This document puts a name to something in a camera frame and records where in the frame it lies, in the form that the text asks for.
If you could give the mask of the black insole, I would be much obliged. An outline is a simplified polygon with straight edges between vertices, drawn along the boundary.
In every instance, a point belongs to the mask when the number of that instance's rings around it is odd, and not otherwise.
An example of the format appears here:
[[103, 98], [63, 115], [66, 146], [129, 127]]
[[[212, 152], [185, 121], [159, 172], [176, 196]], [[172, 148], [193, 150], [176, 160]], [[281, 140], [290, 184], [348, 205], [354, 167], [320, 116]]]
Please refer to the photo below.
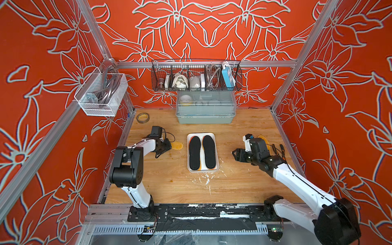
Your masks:
[[215, 143], [210, 135], [204, 136], [203, 149], [206, 167], [208, 169], [214, 169], [216, 167]]
[[198, 136], [193, 136], [189, 142], [189, 167], [191, 170], [198, 170], [200, 163], [201, 141]]

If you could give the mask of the white storage tray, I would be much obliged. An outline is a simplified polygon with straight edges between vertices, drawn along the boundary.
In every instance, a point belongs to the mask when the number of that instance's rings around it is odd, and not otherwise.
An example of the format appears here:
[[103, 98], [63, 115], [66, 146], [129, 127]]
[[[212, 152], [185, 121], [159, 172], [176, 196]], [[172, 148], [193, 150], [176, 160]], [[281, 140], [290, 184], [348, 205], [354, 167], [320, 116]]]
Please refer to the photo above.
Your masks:
[[[205, 165], [205, 155], [204, 155], [204, 149], [203, 149], [203, 138], [206, 135], [210, 135], [213, 138], [214, 143], [215, 143], [216, 167], [214, 169], [208, 169], [206, 167], [206, 165]], [[200, 141], [201, 141], [200, 163], [203, 166], [201, 171], [191, 170], [190, 167], [189, 167], [189, 149], [188, 148], [189, 148], [190, 139], [193, 136], [198, 136], [200, 138]], [[188, 170], [191, 173], [214, 173], [214, 172], [219, 170], [219, 160], [218, 160], [218, 154], [217, 154], [217, 147], [216, 147], [216, 142], [215, 142], [215, 135], [213, 133], [191, 133], [191, 134], [187, 135], [187, 167], [188, 167]]]

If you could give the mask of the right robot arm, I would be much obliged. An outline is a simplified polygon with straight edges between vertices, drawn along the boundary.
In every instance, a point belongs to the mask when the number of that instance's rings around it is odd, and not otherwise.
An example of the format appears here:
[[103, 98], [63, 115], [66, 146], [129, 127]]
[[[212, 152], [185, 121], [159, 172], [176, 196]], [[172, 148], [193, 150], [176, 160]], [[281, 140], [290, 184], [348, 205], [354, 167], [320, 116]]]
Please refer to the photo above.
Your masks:
[[288, 187], [307, 208], [275, 195], [265, 200], [273, 218], [288, 219], [313, 233], [323, 245], [350, 245], [361, 238], [354, 205], [346, 198], [326, 193], [295, 171], [286, 161], [284, 149], [271, 155], [264, 139], [247, 134], [245, 147], [232, 152], [238, 162], [249, 163]]

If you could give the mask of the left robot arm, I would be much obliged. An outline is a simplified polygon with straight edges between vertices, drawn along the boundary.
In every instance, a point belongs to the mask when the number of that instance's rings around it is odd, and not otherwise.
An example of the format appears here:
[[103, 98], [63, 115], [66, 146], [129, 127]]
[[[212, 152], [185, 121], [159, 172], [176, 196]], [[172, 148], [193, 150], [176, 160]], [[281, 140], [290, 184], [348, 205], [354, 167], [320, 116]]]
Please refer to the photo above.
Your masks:
[[156, 158], [171, 150], [171, 142], [166, 131], [153, 126], [151, 133], [133, 146], [119, 146], [115, 149], [109, 170], [109, 182], [123, 190], [131, 199], [131, 217], [151, 218], [155, 214], [152, 195], [142, 183], [144, 157], [154, 153]]

